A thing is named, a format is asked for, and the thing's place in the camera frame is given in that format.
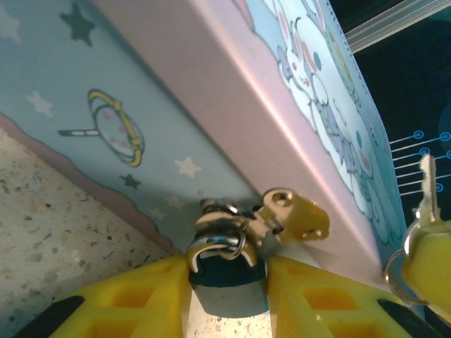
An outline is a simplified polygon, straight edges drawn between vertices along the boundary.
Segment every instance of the metal ring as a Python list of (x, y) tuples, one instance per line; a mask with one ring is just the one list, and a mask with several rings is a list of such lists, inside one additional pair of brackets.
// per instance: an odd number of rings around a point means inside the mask
[(229, 213), (231, 215), (239, 215), (240, 210), (238, 210), (237, 206), (233, 204), (232, 201), (225, 200), (224, 203), (220, 201), (206, 200), (201, 207), (202, 214), (214, 212), (214, 211), (222, 211), (225, 213)]
[(236, 259), (237, 257), (239, 257), (242, 253), (242, 250), (245, 248), (246, 245), (246, 234), (245, 234), (245, 230), (247, 228), (247, 222), (244, 222), (243, 224), (241, 224), (241, 226), (239, 228), (237, 228), (237, 233), (238, 236), (240, 237), (240, 240), (238, 242), (238, 245), (235, 247), (235, 250), (233, 252), (224, 252), (223, 250), (219, 249), (219, 256), (221, 256), (222, 258), (228, 260), (228, 261), (232, 261), (234, 259)]
[(199, 264), (197, 262), (200, 254), (205, 251), (235, 248), (240, 243), (237, 237), (214, 235), (196, 238), (187, 250), (187, 258), (190, 269), (194, 273), (199, 272)]
[(383, 271), (383, 278), (387, 282), (388, 287), (390, 288), (391, 292), (401, 298), (401, 300), (406, 301), (407, 303), (413, 303), (417, 305), (429, 305), (428, 301), (425, 301), (423, 299), (414, 298), (412, 296), (409, 296), (406, 292), (402, 291), (401, 289), (398, 289), (398, 285), (394, 283), (392, 279), (390, 279), (390, 269), (393, 265), (393, 263), (396, 261), (397, 258), (405, 256), (405, 252), (403, 249), (400, 249), (396, 251), (389, 259), (387, 266), (385, 267)]

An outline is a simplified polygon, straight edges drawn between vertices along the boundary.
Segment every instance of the granite surface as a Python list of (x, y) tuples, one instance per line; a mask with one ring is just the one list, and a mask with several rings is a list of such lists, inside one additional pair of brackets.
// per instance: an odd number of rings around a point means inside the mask
[[(0, 337), (87, 284), (168, 256), (0, 130)], [(187, 337), (270, 337), (269, 315), (219, 318), (194, 296)]]

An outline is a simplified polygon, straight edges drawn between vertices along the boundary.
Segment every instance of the padlock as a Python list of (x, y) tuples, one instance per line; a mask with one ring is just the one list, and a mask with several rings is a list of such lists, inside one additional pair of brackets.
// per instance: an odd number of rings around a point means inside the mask
[[(240, 254), (224, 259), (218, 250)], [(244, 318), (269, 309), (265, 263), (245, 238), (230, 233), (198, 235), (187, 257), (190, 283), (206, 313)]]

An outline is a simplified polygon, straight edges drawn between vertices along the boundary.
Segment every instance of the cartoon character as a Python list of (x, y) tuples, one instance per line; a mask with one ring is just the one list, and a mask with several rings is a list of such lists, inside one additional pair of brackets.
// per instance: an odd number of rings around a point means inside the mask
[(122, 110), (122, 103), (112, 96), (93, 89), (88, 93), (94, 128), (82, 130), (59, 130), (65, 137), (101, 137), (106, 145), (130, 167), (142, 162), (144, 137), (129, 115)]
[[(246, 12), (254, 33), (273, 52), (281, 78), (320, 137), (359, 210), (373, 223), (383, 243), (398, 245), (402, 221), (386, 190), (377, 189), (383, 187), (373, 149), (379, 143), (377, 131), (372, 124), (365, 124), (359, 112), (361, 103), (352, 75), (319, 2), (234, 1)], [(280, 32), (262, 27), (257, 20), (264, 17), (267, 22), (271, 14)], [(283, 40), (275, 38), (279, 33)]]
[(347, 66), (345, 57), (341, 52), (341, 48), (338, 46), (332, 31), (324, 20), (324, 14), (320, 3), (318, 0), (301, 0), (301, 2), (305, 7), (305, 11), (307, 12), (307, 17), (310, 19), (310, 22), (321, 31), (330, 55), (332, 56), (333, 62), (337, 67), (337, 71), (339, 72), (349, 95), (356, 105), (361, 106), (359, 95), (355, 89), (354, 81), (352, 80), (351, 72)]

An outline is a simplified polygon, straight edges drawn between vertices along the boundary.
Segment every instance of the cartoon illustration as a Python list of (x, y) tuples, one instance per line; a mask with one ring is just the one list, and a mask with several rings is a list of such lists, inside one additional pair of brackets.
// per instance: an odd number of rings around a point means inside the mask
[(66, 137), (101, 137), (119, 159), (130, 167), (142, 162), (144, 137), (137, 124), (122, 110), (122, 103), (98, 89), (88, 94), (94, 128), (59, 130)]
[(119, 175), (119, 178), (124, 181), (126, 187), (132, 187), (134, 190), (138, 190), (138, 185), (141, 184), (131, 174), (127, 174), (127, 176)]
[(186, 174), (191, 178), (195, 178), (196, 172), (202, 170), (189, 156), (183, 161), (174, 160), (174, 163), (179, 167), (179, 174)]
[(11, 38), (16, 44), (20, 44), (22, 39), (19, 36), (20, 21), (9, 15), (0, 4), (0, 37)]
[[(390, 145), (384, 132), (363, 119), (350, 63), (326, 23), (319, 1), (233, 1), (250, 30), (273, 53), (282, 80), (321, 139), (359, 210), (384, 244), (399, 246), (403, 220), (384, 189), (374, 151), (374, 147), (381, 147), (391, 156)], [(263, 19), (266, 27), (261, 25)]]
[(35, 106), (36, 112), (44, 113), (51, 118), (51, 107), (53, 104), (43, 99), (37, 90), (33, 92), (33, 95), (27, 95), (25, 98)]
[(87, 46), (92, 47), (89, 34), (96, 27), (94, 23), (83, 18), (80, 7), (76, 3), (72, 4), (72, 13), (60, 15), (62, 21), (70, 26), (72, 40), (82, 40)]

